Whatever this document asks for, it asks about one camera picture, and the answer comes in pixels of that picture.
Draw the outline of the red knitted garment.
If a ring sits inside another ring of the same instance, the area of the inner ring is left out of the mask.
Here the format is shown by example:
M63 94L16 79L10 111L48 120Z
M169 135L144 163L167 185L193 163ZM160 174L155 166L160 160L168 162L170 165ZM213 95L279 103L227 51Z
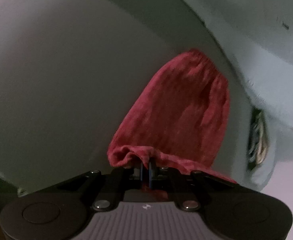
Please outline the red knitted garment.
M227 129L230 93L227 79L197 49L183 52L152 77L117 131L107 157L113 168L144 167L142 187L149 188L149 162L172 167L177 176L164 191L217 191L235 181L211 167Z

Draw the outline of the dark patterned garment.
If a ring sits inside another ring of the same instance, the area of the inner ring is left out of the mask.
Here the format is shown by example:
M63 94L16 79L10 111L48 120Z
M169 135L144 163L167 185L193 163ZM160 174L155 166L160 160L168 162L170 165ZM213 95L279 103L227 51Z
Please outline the dark patterned garment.
M265 160L268 148L265 115L262 110L253 108L247 144L247 167L250 171Z

